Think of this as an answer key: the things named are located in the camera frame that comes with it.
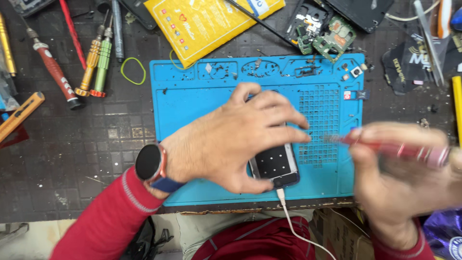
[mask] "cardboard box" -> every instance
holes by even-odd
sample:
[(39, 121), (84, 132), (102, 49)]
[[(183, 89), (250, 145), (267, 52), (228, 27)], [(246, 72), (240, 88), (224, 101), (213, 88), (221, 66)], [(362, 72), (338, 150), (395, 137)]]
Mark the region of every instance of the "cardboard box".
[[(351, 209), (334, 209), (368, 230)], [(327, 248), (337, 260), (374, 260), (372, 242), (356, 226), (331, 209), (315, 210), (310, 222), (310, 235), (314, 242)], [(315, 248), (316, 260), (332, 260), (332, 257), (319, 247)]]

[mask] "yellow rubber band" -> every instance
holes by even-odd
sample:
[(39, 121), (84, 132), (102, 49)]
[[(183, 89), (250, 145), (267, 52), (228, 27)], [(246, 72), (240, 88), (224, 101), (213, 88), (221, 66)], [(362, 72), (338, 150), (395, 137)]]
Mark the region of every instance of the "yellow rubber band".
[(173, 62), (173, 59), (172, 59), (172, 53), (173, 53), (173, 50), (171, 50), (171, 51), (170, 51), (170, 60), (172, 61), (173, 65), (174, 65), (174, 66), (175, 66), (177, 69), (182, 69), (182, 70), (185, 70), (185, 69), (188, 69), (188, 68), (190, 68), (191, 66), (193, 66), (193, 65), (194, 65), (194, 63), (196, 63), (196, 62), (193, 62), (193, 64), (191, 64), (191, 65), (187, 66), (186, 68), (180, 68), (180, 67), (178, 67), (178, 66), (177, 66), (177, 65), (176, 65), (176, 64)]
[[(136, 60), (138, 62), (138, 64), (141, 66), (141, 68), (143, 69), (143, 73), (144, 73), (144, 76), (143, 76), (143, 81), (141, 83), (136, 83), (136, 82), (133, 82), (133, 80), (129, 79), (123, 72), (123, 67), (125, 66), (125, 63), (129, 60)], [(128, 59), (126, 59), (123, 63), (122, 63), (122, 68), (120, 68), (120, 73), (122, 73), (122, 76), (128, 80), (129, 82), (135, 84), (135, 85), (141, 85), (144, 83), (144, 81), (146, 80), (146, 70), (144, 69), (143, 67), (143, 64), (141, 64), (141, 62), (137, 59), (137, 58), (133, 58), (133, 57), (130, 57)]]

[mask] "green screwdriver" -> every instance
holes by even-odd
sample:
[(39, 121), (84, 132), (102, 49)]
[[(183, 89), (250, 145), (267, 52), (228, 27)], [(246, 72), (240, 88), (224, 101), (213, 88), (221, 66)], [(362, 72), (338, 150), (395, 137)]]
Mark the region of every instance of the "green screwdriver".
[(99, 53), (98, 61), (98, 72), (96, 74), (95, 89), (90, 91), (90, 95), (93, 97), (104, 98), (106, 93), (103, 92), (104, 84), (106, 82), (106, 75), (109, 69), (109, 57), (111, 54), (112, 43), (111, 38), (112, 33), (112, 20), (114, 16), (111, 15), (111, 21), (109, 22), (109, 27), (104, 31), (104, 40), (101, 42), (101, 50)]

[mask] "blue watch strap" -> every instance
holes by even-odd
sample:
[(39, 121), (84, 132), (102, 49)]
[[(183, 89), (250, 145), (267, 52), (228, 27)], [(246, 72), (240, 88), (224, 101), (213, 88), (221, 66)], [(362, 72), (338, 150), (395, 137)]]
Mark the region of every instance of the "blue watch strap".
[(162, 176), (158, 180), (151, 183), (151, 187), (168, 193), (176, 192), (183, 185), (184, 183), (179, 183), (172, 179), (164, 178)]

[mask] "usb cable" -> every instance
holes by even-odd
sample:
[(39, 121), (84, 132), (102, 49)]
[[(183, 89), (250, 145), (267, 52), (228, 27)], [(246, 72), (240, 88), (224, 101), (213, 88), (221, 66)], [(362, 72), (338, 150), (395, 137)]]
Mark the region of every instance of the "usb cable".
[(301, 236), (299, 236), (299, 235), (297, 235), (297, 234), (295, 233), (295, 231), (293, 230), (293, 227), (292, 227), (292, 222), (290, 221), (289, 212), (287, 212), (287, 207), (286, 207), (286, 195), (284, 194), (284, 189), (278, 189), (278, 190), (276, 190), (276, 192), (277, 192), (277, 194), (278, 194), (279, 200), (281, 201), (282, 207), (284, 208), (284, 212), (286, 213), (287, 221), (289, 222), (290, 230), (292, 230), (292, 233), (293, 233), (296, 237), (298, 237), (299, 239), (301, 239), (301, 240), (303, 240), (303, 241), (306, 241), (306, 242), (308, 242), (308, 243), (311, 243), (311, 244), (313, 244), (313, 245), (315, 245), (315, 246), (318, 246), (318, 247), (322, 248), (324, 251), (326, 251), (327, 253), (329, 253), (329, 255), (332, 257), (332, 259), (336, 260), (335, 257), (334, 257), (334, 255), (333, 255), (329, 250), (327, 250), (325, 247), (321, 246), (320, 244), (316, 244), (316, 243), (314, 243), (314, 242), (311, 241), (311, 240), (308, 240), (308, 239), (306, 239), (306, 238), (303, 238), (303, 237), (301, 237)]

